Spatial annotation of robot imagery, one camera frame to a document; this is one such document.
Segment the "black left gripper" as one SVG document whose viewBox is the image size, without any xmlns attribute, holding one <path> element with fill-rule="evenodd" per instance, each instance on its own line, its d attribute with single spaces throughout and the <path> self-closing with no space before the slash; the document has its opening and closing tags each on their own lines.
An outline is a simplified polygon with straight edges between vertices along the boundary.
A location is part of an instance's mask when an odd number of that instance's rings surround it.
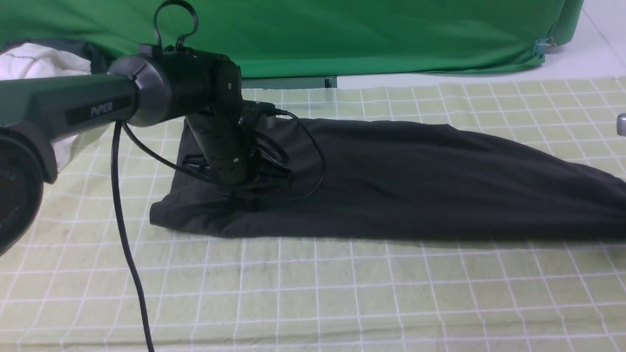
<svg viewBox="0 0 626 352">
<path fill-rule="evenodd" d="M 232 193 L 291 187 L 288 154 L 257 131 L 260 120 L 276 113 L 272 103 L 244 100 L 239 116 L 226 117 L 211 109 L 190 114 L 185 122 L 201 153 L 186 154 L 182 167 Z"/>
</svg>

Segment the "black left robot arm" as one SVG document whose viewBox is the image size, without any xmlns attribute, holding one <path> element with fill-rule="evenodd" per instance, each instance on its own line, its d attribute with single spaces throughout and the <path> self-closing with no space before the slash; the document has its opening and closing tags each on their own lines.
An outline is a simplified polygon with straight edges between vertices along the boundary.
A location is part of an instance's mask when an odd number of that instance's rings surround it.
<svg viewBox="0 0 626 352">
<path fill-rule="evenodd" d="M 228 56 L 176 46 L 141 45 L 106 74 L 1 83 L 1 252 L 33 223 L 45 183 L 56 182 L 53 143 L 113 122 L 151 127 L 184 116 L 201 154 L 178 169 L 256 198 L 257 190 L 289 186 L 286 152 L 256 130 L 275 116 L 270 103 L 242 97 L 241 69 Z"/>
</svg>

